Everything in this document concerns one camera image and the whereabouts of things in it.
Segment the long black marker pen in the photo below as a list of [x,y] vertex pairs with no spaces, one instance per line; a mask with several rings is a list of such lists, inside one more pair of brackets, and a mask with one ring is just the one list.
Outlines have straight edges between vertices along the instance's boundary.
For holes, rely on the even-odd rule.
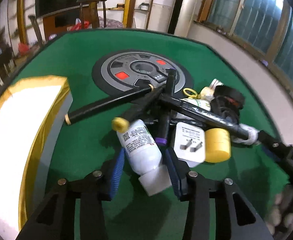
[[249,133],[242,129],[239,125],[233,124],[226,119],[223,119],[222,117],[189,102],[173,98],[167,94],[161,94],[158,100],[170,110],[176,111],[197,121],[202,121],[212,127],[225,129],[237,138],[243,140],[247,140],[249,138]]

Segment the white power adapter plug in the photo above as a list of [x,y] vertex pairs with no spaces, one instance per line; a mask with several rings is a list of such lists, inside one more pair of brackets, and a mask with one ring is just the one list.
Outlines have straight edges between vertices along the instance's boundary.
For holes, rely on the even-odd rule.
[[202,128],[178,122],[175,128],[173,149],[179,160],[193,168],[206,159],[205,132]]

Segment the small white pill bottle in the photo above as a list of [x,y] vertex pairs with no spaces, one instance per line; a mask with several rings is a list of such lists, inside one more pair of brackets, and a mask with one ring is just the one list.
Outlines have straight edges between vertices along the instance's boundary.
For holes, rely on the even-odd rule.
[[208,87],[204,87],[198,96],[201,100],[206,100],[207,102],[211,102],[214,99],[214,91],[217,86],[224,85],[218,79],[214,79]]

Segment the black marker with rubber band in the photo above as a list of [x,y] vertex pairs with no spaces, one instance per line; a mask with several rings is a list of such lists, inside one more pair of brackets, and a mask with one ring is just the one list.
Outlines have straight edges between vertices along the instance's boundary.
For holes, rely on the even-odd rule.
[[65,123],[67,125],[75,124],[76,122],[89,118],[90,116],[99,114],[133,100],[137,100],[153,90],[153,85],[147,85],[145,88],[133,88],[126,92],[122,92],[119,95],[109,96],[107,98],[89,103],[88,105],[84,105],[75,111],[67,113],[65,115]]

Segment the white bottle yellow cap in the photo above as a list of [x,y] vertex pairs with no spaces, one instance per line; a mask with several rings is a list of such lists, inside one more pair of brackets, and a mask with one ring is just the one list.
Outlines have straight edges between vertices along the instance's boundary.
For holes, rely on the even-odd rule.
[[148,196],[154,196],[172,186],[163,164],[162,154],[145,123],[137,119],[129,122],[116,117],[112,128],[117,132],[128,162]]

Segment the black marker purple cap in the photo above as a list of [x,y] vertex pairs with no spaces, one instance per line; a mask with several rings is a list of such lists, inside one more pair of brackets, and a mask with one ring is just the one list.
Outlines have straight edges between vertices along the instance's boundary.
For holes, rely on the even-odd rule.
[[[164,94],[173,96],[175,91],[176,70],[168,69],[168,76]],[[155,142],[158,146],[166,146],[168,141],[169,126],[171,120],[171,110],[163,103],[160,104],[161,115],[159,118],[159,128]]]

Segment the gold-rimmed storage box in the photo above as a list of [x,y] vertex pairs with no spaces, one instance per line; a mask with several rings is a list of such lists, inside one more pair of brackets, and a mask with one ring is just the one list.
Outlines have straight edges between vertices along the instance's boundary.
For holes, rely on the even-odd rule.
[[28,77],[0,97],[0,237],[15,239],[42,201],[73,97],[63,76]]

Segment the round grey control panel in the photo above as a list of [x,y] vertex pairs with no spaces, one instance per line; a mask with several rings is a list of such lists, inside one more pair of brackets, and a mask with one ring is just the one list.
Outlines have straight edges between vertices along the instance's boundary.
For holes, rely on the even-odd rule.
[[107,95],[118,95],[133,88],[164,85],[168,70],[176,70],[174,97],[182,98],[184,88],[194,80],[181,64],[163,55],[143,50],[119,50],[106,54],[92,68],[92,79]]

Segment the white standing air conditioner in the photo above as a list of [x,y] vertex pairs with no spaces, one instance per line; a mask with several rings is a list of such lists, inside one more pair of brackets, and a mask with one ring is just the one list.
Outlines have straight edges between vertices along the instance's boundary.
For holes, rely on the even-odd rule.
[[197,1],[198,0],[182,0],[178,21],[174,31],[175,36],[187,37]]

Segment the red plastic bag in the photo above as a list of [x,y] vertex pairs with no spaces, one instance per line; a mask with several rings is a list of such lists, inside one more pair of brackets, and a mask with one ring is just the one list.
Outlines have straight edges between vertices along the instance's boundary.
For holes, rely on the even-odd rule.
[[89,28],[89,22],[88,21],[82,21],[79,18],[75,20],[75,24],[68,28],[68,31],[77,31],[81,29],[88,29]]

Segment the wooden tv cabinet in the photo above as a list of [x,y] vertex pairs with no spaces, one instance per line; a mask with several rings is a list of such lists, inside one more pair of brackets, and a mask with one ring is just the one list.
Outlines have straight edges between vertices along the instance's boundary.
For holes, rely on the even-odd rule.
[[43,17],[43,28],[45,39],[50,35],[64,33],[69,27],[75,25],[75,20],[80,18],[80,10],[70,10]]

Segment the dark wooden chair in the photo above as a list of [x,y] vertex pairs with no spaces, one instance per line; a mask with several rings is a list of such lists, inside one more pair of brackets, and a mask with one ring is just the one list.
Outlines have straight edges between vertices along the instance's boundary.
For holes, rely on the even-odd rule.
[[102,3],[102,10],[103,10],[103,28],[107,27],[107,19],[106,19],[106,1],[107,0],[77,0],[77,3],[80,4],[80,20],[81,20],[81,29],[85,29],[85,20],[83,14],[83,5],[88,4],[89,7],[89,15],[91,18],[91,26],[92,29],[97,29],[100,27],[100,20],[98,16],[98,3]]

